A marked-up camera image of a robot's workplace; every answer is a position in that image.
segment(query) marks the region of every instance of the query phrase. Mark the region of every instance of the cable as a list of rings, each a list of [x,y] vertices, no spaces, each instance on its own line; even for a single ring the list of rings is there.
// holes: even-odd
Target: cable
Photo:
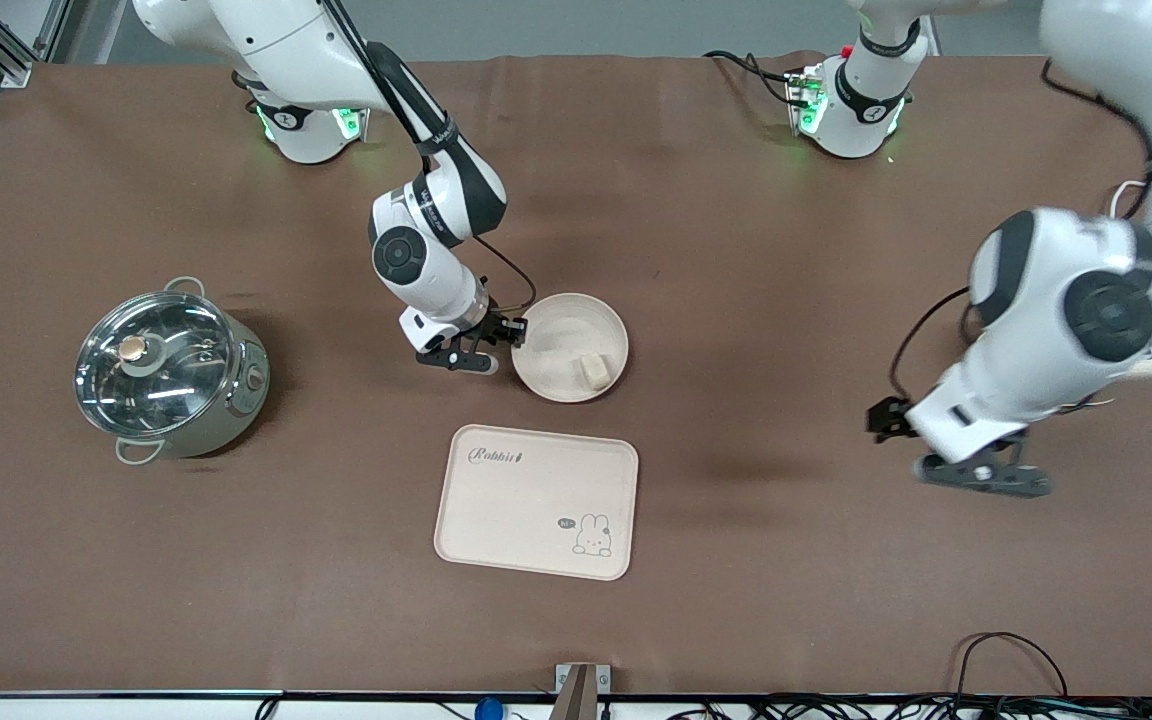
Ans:
[[[1092,395],[1089,395],[1078,402],[1074,402],[1074,404],[1061,406],[1060,409],[1056,410],[1056,415],[1077,414],[1078,410],[1087,410],[1089,407],[1104,407],[1111,404],[1111,402],[1114,402],[1114,397],[1107,397],[1107,400],[1096,400],[1096,393],[1092,393]]]
[[[953,302],[957,297],[967,295],[969,290],[970,288],[965,287],[958,288],[958,290],[948,293],[948,295],[946,295],[941,300],[938,300],[935,302],[935,305],[932,305],[932,308],[926,313],[923,313],[923,317],[919,318],[918,321],[914,324],[914,327],[909,329],[908,334],[905,334],[905,340],[902,340],[900,343],[900,348],[896,348],[896,355],[892,356],[890,367],[887,369],[887,381],[890,382],[893,391],[896,392],[896,395],[900,397],[900,400],[904,400],[905,402],[909,402],[910,400],[909,391],[905,389],[905,386],[902,386],[900,379],[896,378],[896,372],[897,370],[900,370],[901,357],[904,357],[905,349],[909,347],[909,343],[914,341],[914,336],[918,334],[918,331],[923,329],[923,325],[927,323],[929,319],[932,319],[932,314],[935,314],[937,310],[940,310],[941,306],[950,304],[950,302]]]
[[[1123,719],[1123,717],[1126,717],[1123,714],[1120,714],[1120,712],[1101,712],[1100,710],[1092,710],[1091,707],[1083,707],[1081,705],[1076,705],[1076,703],[1073,702],[1052,700],[1051,698],[1046,697],[1036,697],[1032,698],[1032,700],[1041,703],[1043,705],[1051,705],[1052,707],[1056,707],[1066,712],[1078,712],[1079,715],[1112,717],[1112,719],[1115,720],[1121,720]]]
[[[282,698],[281,694],[276,694],[276,696],[270,696],[262,700],[260,705],[256,706],[256,720],[270,720],[274,715],[274,711],[278,710],[278,702]]]
[[[518,310],[526,310],[528,306],[531,306],[532,302],[536,302],[536,283],[531,282],[531,278],[526,276],[526,273],[522,272],[522,268],[515,263],[513,263],[511,259],[506,258],[505,252],[500,252],[494,247],[492,247],[492,243],[488,243],[487,241],[483,240],[479,236],[473,236],[473,240],[479,241],[479,245],[486,247],[486,249],[492,251],[492,253],[497,256],[497,258],[499,258],[500,262],[502,262],[506,265],[509,265],[509,270],[513,270],[513,272],[517,273],[518,276],[522,278],[522,282],[525,282],[526,288],[529,288],[530,290],[530,295],[526,296],[526,302],[522,302],[522,304],[520,305],[493,306],[493,310],[495,310],[498,313],[517,313]]]
[[[961,698],[963,698],[963,688],[964,684],[968,682],[968,662],[972,660],[972,651],[977,649],[978,644],[984,643],[992,638],[1009,638],[1023,642],[1028,644],[1030,647],[1037,650],[1039,655],[1043,655],[1043,660],[1046,660],[1047,665],[1051,665],[1052,669],[1056,672],[1056,679],[1060,680],[1061,697],[1069,697],[1069,683],[1064,682],[1064,673],[1061,673],[1060,665],[1056,665],[1056,661],[1052,660],[1052,655],[1048,655],[1047,651],[1043,650],[1043,647],[1039,646],[1038,643],[1033,642],[1032,639],[1029,639],[1028,637],[1024,637],[1024,635],[1017,635],[1015,632],[983,632],[980,634],[980,637],[973,639],[972,643],[968,644],[967,650],[963,651],[963,665],[958,667],[958,687],[954,692],[954,702],[950,705],[952,707],[950,717],[954,717],[954,719],[957,719],[958,717],[958,703],[961,702]]]
[[[1117,218],[1119,217],[1119,200],[1123,200],[1123,192],[1129,187],[1139,187],[1139,188],[1143,188],[1144,183],[1140,182],[1140,181],[1126,181],[1123,184],[1120,184],[1120,187],[1117,188],[1117,190],[1114,191],[1114,197],[1111,197],[1111,218]]]
[[[856,720],[847,712],[847,708],[856,711],[859,720],[876,720],[870,712],[844,696],[823,696],[823,694],[770,694],[767,696],[771,705],[793,705],[799,707],[794,717],[805,714],[806,711],[814,710],[832,720]]]
[[[721,60],[732,60],[733,63],[740,65],[740,68],[742,70],[745,70],[745,73],[753,73],[755,76],[758,76],[758,78],[763,81],[763,86],[766,88],[767,91],[772,93],[772,97],[775,97],[781,103],[795,106],[795,108],[805,108],[808,106],[808,104],[804,103],[803,100],[793,100],[790,99],[790,97],[780,94],[780,92],[778,92],[776,89],[772,86],[772,83],[768,82],[774,79],[776,82],[781,82],[788,85],[785,78],[786,74],[798,73],[803,68],[791,68],[785,70],[785,73],[782,74],[768,73],[767,70],[763,69],[761,65],[758,65],[758,59],[755,58],[753,53],[745,54],[745,59],[741,60],[736,55],[728,53],[728,51],[726,50],[711,50],[708,53],[705,53],[702,56],[721,59]]]
[[[389,105],[391,113],[394,118],[397,118],[397,122],[403,126],[407,136],[411,137],[412,142],[420,142],[420,137],[416,135],[416,128],[412,127],[411,120],[407,118],[403,113],[403,105],[394,96],[393,88],[389,86],[388,79],[385,78],[384,74],[380,74],[380,69],[376,68],[376,63],[372,63],[371,56],[367,55],[367,45],[365,40],[362,40],[362,35],[358,33],[358,28],[353,23],[353,18],[349,17],[349,13],[346,12],[340,0],[321,0],[324,8],[328,10],[332,15],[335,24],[340,28],[340,33],[342,33],[348,41],[349,47],[353,50],[358,61],[362,63],[365,70],[367,70],[369,76],[371,76],[371,82],[376,84],[376,90],[380,91],[380,97],[384,97],[385,104]],[[430,169],[433,168],[427,156],[420,156],[420,172],[429,174]]]
[[[687,720],[690,719],[690,717],[696,717],[698,712],[703,720],[732,720],[732,715],[727,715],[726,712],[718,710],[707,702],[700,703],[700,710],[684,710],[682,712],[675,712],[675,714],[667,717],[666,720]]]
[[[1076,97],[1076,99],[1084,103],[1091,103],[1092,105],[1096,105],[1097,108],[1107,109],[1112,114],[1116,115],[1116,118],[1126,120],[1126,122],[1132,127],[1135,132],[1137,132],[1137,137],[1140,138],[1142,145],[1146,149],[1146,156],[1152,156],[1152,142],[1149,141],[1147,134],[1144,132],[1144,129],[1140,128],[1140,123],[1138,123],[1135,118],[1130,118],[1130,115],[1126,114],[1122,109],[1117,109],[1114,105],[1109,105],[1105,100],[1105,96],[1100,94],[1100,92],[1097,92],[1097,94],[1087,94],[1087,92],[1075,90],[1075,88],[1070,88],[1062,82],[1056,82],[1056,79],[1052,78],[1051,70],[1052,59],[1047,58],[1046,63],[1043,63],[1043,71],[1038,74],[1038,77],[1043,79],[1044,85],[1052,88],[1052,90],[1060,92],[1060,94],[1069,94],[1070,97]],[[1149,183],[1140,185],[1140,195],[1137,196],[1132,206],[1130,206],[1130,209],[1128,209],[1128,211],[1123,214],[1124,219],[1132,219],[1135,214],[1137,214],[1137,210],[1144,205],[1146,195],[1149,195]]]
[[[452,706],[447,705],[447,703],[445,702],[435,703],[435,705],[442,707],[445,711],[450,712],[453,715],[460,717],[461,720],[470,720],[470,717],[461,715],[460,712],[452,710]]]

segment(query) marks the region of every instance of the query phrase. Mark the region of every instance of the brown tablecloth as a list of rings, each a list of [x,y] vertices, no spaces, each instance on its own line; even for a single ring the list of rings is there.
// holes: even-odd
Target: brown tablecloth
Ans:
[[[1007,629],[1076,694],[1152,694],[1152,386],[1039,425],[1058,487],[1037,501],[923,486],[920,444],[863,433],[993,225],[1101,210],[1139,172],[1134,134],[1039,65],[929,61],[858,161],[708,60],[419,67],[508,185],[500,249],[626,318],[630,370],[588,406],[415,363],[365,233],[417,167],[397,123],[297,167],[223,68],[37,68],[0,99],[0,688],[528,689],[596,660],[620,691],[924,691]],[[525,290],[460,253],[500,300]],[[221,455],[123,468],[74,404],[74,355],[187,273],[268,346],[270,403]],[[911,387],[960,353],[955,310]],[[439,560],[468,423],[634,444],[626,577]],[[998,644],[968,689],[1052,687]]]

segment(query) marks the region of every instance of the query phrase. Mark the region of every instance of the gray floor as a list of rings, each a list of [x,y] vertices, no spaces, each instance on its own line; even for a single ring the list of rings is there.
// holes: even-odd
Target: gray floor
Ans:
[[[696,56],[708,50],[826,53],[854,41],[842,0],[344,0],[361,31],[408,60],[498,55]],[[937,18],[946,55],[1039,54],[1041,0]],[[67,58],[77,63],[214,63],[141,25],[128,0],[88,0]]]

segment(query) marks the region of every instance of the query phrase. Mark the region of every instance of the white cable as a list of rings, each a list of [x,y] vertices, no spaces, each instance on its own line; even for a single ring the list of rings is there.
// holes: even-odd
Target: white cable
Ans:
[[[1144,183],[1140,181],[1126,181],[1123,184],[1120,184],[1117,190],[1114,191],[1114,197],[1111,197],[1111,218],[1119,217],[1119,200],[1123,200],[1123,192],[1129,187],[1144,188]]]

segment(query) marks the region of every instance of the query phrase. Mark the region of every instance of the pot knob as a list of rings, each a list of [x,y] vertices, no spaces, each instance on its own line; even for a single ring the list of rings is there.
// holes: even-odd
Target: pot knob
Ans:
[[[265,387],[265,370],[259,365],[252,365],[247,370],[247,387],[259,391]]]
[[[124,338],[123,342],[118,343],[118,357],[124,363],[136,363],[141,357],[145,357],[147,351],[150,351],[150,343],[138,334]]]

